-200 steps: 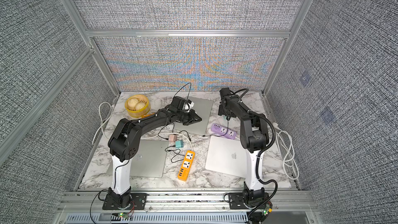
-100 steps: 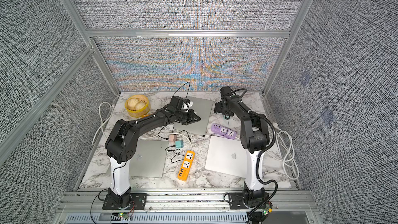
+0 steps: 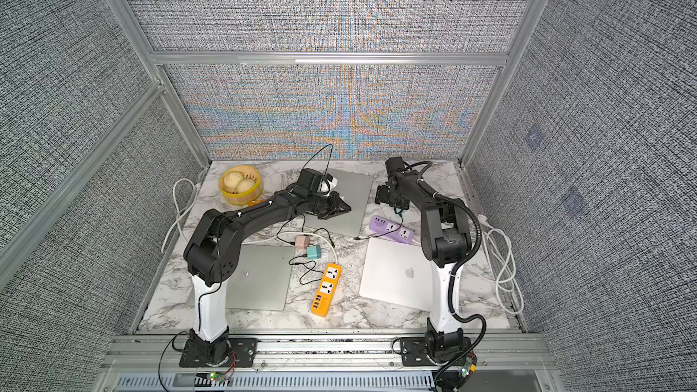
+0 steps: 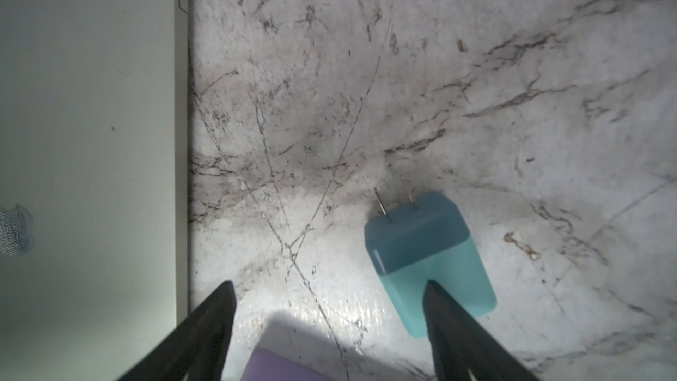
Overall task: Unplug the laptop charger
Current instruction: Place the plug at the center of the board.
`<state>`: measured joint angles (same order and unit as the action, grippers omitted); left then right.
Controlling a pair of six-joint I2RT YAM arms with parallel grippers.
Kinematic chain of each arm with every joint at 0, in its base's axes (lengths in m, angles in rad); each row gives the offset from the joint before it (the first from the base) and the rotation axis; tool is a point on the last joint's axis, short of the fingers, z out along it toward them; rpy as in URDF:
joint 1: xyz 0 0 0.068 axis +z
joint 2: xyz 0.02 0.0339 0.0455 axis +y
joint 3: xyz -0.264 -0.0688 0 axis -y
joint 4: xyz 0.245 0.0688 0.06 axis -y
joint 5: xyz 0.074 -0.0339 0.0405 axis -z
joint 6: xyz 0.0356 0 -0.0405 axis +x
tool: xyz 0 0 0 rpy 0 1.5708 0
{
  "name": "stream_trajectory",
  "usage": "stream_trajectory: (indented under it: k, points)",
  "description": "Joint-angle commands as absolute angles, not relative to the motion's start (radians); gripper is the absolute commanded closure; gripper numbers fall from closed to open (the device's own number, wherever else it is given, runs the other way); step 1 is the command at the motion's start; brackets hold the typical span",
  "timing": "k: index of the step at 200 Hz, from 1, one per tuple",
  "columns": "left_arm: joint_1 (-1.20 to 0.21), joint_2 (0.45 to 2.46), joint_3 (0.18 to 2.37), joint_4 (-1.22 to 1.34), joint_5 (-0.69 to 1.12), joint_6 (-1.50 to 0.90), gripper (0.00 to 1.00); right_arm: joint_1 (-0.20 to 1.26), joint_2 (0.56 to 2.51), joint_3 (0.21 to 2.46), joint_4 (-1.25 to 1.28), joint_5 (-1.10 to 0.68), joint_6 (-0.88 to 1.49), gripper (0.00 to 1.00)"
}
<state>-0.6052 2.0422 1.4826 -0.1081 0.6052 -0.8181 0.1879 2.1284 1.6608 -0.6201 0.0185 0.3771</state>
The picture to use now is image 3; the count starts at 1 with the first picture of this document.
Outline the pink charger plug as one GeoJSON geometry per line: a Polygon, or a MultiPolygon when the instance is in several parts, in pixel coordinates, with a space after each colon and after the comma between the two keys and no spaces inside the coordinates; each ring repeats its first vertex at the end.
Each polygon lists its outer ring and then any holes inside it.
{"type": "Polygon", "coordinates": [[[308,235],[298,235],[295,239],[295,247],[304,250],[310,246],[310,237],[308,235]]]}

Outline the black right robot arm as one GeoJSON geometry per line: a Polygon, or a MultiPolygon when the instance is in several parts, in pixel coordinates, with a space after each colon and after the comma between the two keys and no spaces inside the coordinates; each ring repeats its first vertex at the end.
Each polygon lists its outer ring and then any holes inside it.
{"type": "Polygon", "coordinates": [[[434,189],[424,178],[430,161],[409,164],[402,157],[386,160],[387,180],[377,188],[375,203],[400,215],[415,206],[420,213],[420,246],[433,269],[435,307],[428,316],[424,348],[443,369],[465,359],[484,338],[486,319],[464,317],[459,309],[462,268],[479,252],[483,231],[477,216],[461,199],[434,189]]]}

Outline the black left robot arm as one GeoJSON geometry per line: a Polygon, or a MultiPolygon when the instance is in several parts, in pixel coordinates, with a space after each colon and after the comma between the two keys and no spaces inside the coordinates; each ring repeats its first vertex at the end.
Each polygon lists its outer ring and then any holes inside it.
{"type": "Polygon", "coordinates": [[[192,275],[196,320],[182,350],[182,368],[232,364],[226,295],[228,279],[239,265],[241,246],[253,234],[300,215],[328,220],[351,212],[335,191],[336,184],[327,172],[303,168],[295,183],[263,203],[240,211],[210,209],[203,214],[183,254],[192,275]]]}

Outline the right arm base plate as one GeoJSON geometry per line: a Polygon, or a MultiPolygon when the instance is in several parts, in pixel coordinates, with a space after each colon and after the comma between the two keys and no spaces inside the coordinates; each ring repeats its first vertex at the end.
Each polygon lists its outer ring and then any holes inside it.
{"type": "Polygon", "coordinates": [[[402,365],[408,368],[435,367],[436,364],[428,355],[428,346],[423,337],[402,337],[398,339],[399,355],[402,365]]]}

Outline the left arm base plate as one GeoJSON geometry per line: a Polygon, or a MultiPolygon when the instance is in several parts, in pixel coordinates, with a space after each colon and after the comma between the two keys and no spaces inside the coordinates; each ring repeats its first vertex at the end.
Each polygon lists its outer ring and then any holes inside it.
{"type": "Polygon", "coordinates": [[[180,368],[251,368],[257,353],[257,339],[216,339],[208,342],[188,339],[179,361],[180,368]]]}

